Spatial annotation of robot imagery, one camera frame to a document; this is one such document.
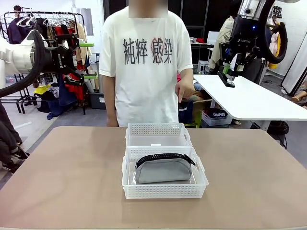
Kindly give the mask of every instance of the black zipper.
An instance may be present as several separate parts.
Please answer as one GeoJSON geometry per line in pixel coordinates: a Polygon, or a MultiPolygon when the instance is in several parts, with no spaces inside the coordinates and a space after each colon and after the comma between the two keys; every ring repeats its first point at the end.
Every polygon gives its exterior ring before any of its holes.
{"type": "Polygon", "coordinates": [[[142,157],[141,159],[139,159],[139,161],[136,163],[136,167],[140,167],[142,164],[144,164],[147,161],[155,161],[155,160],[160,160],[160,159],[184,159],[187,162],[189,162],[189,164],[193,164],[195,165],[194,161],[188,157],[186,154],[182,155],[179,153],[162,153],[162,154],[154,154],[154,155],[148,155],[145,157],[142,157]]]}

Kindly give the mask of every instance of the black shoe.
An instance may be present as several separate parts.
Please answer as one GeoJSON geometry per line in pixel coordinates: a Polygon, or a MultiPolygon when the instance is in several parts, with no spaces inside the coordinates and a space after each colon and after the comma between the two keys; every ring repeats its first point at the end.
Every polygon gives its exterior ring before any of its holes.
{"type": "Polygon", "coordinates": [[[10,161],[7,164],[2,163],[4,169],[8,169],[11,173],[15,173],[17,169],[20,167],[19,164],[15,164],[13,161],[10,161]]]}
{"type": "Polygon", "coordinates": [[[24,160],[26,160],[28,158],[29,153],[23,151],[22,148],[18,147],[18,151],[14,152],[14,153],[11,153],[11,156],[16,158],[16,159],[24,161],[24,160]]]}

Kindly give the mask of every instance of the t-shirt sleeve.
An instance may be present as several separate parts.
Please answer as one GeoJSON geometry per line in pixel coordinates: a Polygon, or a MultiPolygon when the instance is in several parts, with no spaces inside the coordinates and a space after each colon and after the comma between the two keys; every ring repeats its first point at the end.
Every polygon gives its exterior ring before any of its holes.
{"type": "Polygon", "coordinates": [[[190,36],[184,23],[181,21],[177,44],[177,72],[181,73],[185,69],[192,69],[192,50],[190,36]]]}
{"type": "Polygon", "coordinates": [[[102,49],[99,57],[99,74],[114,77],[116,74],[116,60],[114,37],[111,22],[106,20],[102,32],[102,49]]]}

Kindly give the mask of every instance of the white label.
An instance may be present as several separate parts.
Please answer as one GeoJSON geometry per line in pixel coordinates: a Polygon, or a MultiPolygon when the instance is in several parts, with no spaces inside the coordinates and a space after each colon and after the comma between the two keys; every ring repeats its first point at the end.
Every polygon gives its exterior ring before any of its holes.
{"type": "Polygon", "coordinates": [[[72,56],[72,60],[73,60],[73,65],[74,66],[77,66],[78,63],[77,63],[77,57],[76,56],[72,56]]]}

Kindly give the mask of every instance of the gray cosmetic bag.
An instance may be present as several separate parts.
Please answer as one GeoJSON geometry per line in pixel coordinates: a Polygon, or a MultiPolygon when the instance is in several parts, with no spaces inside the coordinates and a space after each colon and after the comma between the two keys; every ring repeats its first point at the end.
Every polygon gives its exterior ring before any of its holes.
{"type": "Polygon", "coordinates": [[[191,164],[195,165],[190,157],[178,153],[148,155],[136,164],[136,182],[187,181],[192,176],[191,164]]]}

